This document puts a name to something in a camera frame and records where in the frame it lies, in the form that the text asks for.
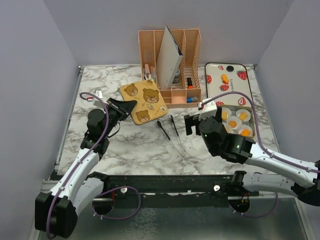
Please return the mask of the black-tipped metal tongs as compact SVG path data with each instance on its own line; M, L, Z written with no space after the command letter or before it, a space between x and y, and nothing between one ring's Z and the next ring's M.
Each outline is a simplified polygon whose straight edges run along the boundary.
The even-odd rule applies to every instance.
M160 120L156 121L157 126L161 129L162 133L165 135L167 140L170 142L174 150L177 152L177 154L181 157L185 157L185 150L182 144L182 140L180 138L180 134L178 132L178 128L176 125L176 121L173 117L173 115L169 116L169 122L171 126L171 133L169 133L164 126L162 125Z

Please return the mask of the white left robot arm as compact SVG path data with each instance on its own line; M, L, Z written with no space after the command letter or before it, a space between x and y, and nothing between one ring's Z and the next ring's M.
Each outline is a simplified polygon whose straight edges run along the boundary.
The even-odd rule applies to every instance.
M56 236L68 238L94 197L103 198L110 193L108 182L90 177L89 173L106 153L112 129L131 114L136 104L135 100L109 98L102 108L88 113L87 131L75 160L55 186L47 193L40 192L35 199L34 227L50 240Z

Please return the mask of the rectangular tan biscuit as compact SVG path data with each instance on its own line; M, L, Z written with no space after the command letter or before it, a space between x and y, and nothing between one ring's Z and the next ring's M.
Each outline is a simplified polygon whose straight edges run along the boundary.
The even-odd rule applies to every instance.
M226 111L223 111L222 114L221 114L221 118L223 120L226 120L228 118L228 113Z

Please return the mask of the gold metal cookie tin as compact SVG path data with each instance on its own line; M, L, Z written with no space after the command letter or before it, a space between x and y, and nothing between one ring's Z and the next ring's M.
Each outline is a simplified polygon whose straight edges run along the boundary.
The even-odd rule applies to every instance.
M250 107L238 105L221 105L222 124L230 134L253 138L255 136L255 122Z

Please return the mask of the silver tin lid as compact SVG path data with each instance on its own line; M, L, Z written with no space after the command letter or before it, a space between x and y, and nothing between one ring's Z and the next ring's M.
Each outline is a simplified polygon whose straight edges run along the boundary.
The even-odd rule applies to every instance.
M142 125L168 114L167 105L152 79L122 85L119 92L124 101L137 101L131 112L136 125Z

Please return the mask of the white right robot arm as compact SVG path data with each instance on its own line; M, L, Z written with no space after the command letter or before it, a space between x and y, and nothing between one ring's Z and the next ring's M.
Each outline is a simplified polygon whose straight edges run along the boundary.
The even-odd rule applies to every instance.
M320 205L320 163L289 157L264 149L249 137L228 133L216 117L200 119L197 115L184 116L185 130L191 135L195 127L208 152L235 164L256 166L271 174L236 173L229 189L240 196L244 192L266 191L297 197L305 204Z

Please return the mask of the small oval brown cookie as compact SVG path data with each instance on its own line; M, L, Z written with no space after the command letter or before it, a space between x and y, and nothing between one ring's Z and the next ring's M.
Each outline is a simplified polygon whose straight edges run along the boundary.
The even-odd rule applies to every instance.
M237 127L237 122L236 121L229 121L228 124L232 127L232 128L236 128Z

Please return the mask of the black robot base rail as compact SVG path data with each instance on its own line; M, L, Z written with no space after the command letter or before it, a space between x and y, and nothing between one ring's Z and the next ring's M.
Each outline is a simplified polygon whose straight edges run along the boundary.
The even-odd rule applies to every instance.
M243 171L227 175L106 175L93 172L87 179L102 182L101 196L93 202L100 209L224 208L228 198L258 196L241 183Z

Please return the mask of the rectangular yellow cracker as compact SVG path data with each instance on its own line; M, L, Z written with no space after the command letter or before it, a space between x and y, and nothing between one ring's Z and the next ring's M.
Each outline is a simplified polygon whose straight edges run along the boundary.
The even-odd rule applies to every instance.
M239 117L239 119L241 119L242 121L245 122L248 117L248 114L246 112L241 112L238 117Z

